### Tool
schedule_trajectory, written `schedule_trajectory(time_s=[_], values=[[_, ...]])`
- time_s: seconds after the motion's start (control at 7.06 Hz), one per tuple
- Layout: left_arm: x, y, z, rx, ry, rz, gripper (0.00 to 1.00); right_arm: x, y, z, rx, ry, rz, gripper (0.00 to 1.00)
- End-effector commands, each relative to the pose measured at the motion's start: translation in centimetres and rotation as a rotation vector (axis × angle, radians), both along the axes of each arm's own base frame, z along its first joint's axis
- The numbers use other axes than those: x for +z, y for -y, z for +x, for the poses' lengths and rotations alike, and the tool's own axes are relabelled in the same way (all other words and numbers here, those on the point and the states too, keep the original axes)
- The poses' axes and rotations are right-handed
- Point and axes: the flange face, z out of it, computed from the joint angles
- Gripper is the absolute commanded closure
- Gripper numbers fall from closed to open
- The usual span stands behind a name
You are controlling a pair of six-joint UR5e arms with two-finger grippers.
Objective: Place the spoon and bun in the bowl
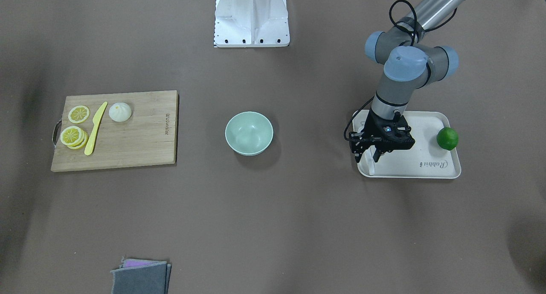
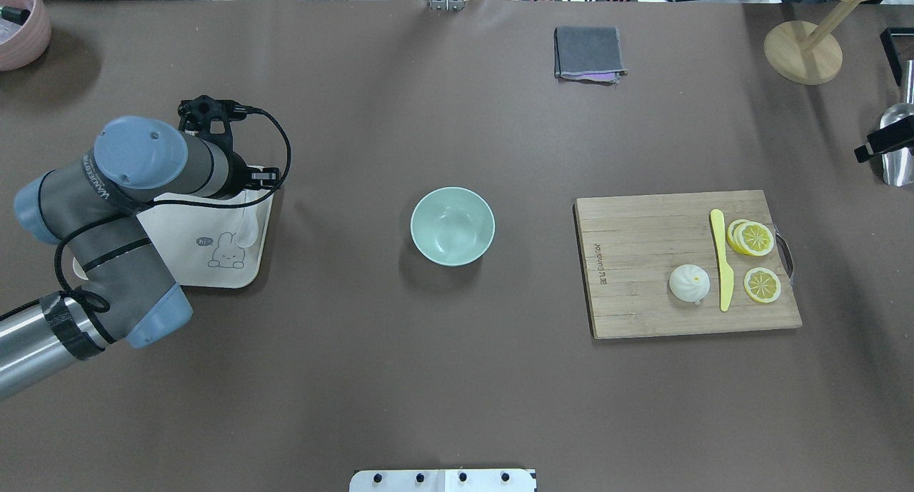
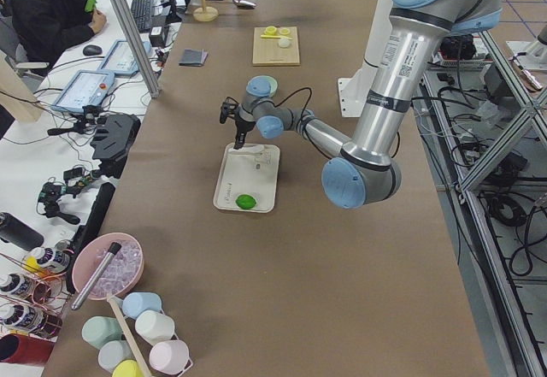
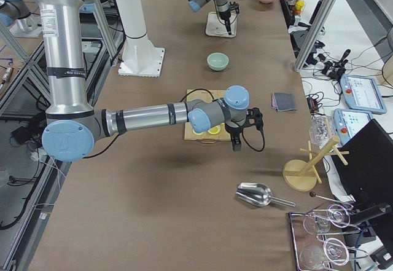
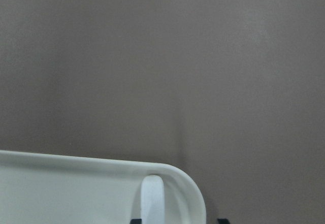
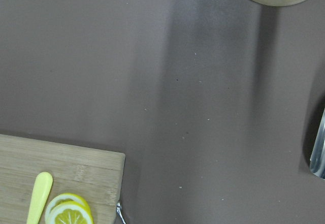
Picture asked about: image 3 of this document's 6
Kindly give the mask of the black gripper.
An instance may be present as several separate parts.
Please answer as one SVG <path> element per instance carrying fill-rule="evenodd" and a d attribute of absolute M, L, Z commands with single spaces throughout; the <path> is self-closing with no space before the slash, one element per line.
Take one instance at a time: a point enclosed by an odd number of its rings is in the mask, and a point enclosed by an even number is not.
<path fill-rule="evenodd" d="M 247 121 L 239 115 L 236 115 L 234 120 L 236 125 L 236 138 L 233 149 L 240 150 L 244 147 L 246 134 L 255 128 L 256 123 L 254 121 Z"/>

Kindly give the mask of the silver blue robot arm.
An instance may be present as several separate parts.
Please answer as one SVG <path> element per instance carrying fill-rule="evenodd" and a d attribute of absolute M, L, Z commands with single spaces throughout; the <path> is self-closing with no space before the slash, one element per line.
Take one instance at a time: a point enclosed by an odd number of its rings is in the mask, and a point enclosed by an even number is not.
<path fill-rule="evenodd" d="M 497 25 L 502 0 L 391 0 L 391 33 L 362 108 L 356 130 L 344 135 L 307 109 L 288 109 L 270 100 L 270 84 L 251 79 L 241 104 L 222 106 L 220 121 L 233 118 L 234 149 L 257 129 L 264 138 L 295 131 L 331 155 L 321 173 L 328 199 L 343 209 L 391 197 L 400 169 L 389 155 L 427 62 L 444 38 L 483 32 Z"/>

